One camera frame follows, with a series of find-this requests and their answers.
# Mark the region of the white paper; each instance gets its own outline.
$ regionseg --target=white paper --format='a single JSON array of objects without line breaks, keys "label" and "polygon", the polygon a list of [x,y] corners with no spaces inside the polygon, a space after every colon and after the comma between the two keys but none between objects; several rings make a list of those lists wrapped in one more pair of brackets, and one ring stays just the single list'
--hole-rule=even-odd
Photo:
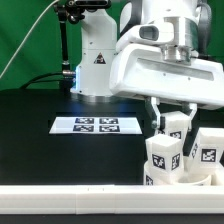
[{"label": "white paper", "polygon": [[50,134],[142,134],[135,117],[56,117]]}]

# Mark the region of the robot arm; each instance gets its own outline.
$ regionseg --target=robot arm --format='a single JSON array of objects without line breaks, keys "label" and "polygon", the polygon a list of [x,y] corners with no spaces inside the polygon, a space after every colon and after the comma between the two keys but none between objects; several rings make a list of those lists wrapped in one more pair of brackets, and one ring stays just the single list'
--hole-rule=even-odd
[{"label": "robot arm", "polygon": [[156,129],[161,123],[160,114],[155,109],[159,102],[187,105],[191,118],[197,107],[223,107],[222,65],[197,58],[198,1],[141,2],[140,23],[134,24],[126,33],[123,31],[127,25],[122,25],[123,33],[116,45],[118,55],[111,68],[112,93],[146,100],[146,107],[156,115],[152,124]]}]

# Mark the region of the black tabletop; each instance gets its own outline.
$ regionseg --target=black tabletop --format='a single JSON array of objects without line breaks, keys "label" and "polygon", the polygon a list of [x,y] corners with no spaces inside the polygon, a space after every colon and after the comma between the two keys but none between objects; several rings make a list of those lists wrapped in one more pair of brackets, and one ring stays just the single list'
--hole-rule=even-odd
[{"label": "black tabletop", "polygon": [[[160,106],[161,112],[180,110]],[[136,117],[141,135],[50,135],[57,116]],[[145,139],[153,135],[143,101],[90,104],[58,90],[0,92],[0,184],[142,184]],[[218,111],[197,112],[187,136],[189,152],[199,127],[224,127]],[[0,216],[0,223],[220,223],[223,215]]]}]

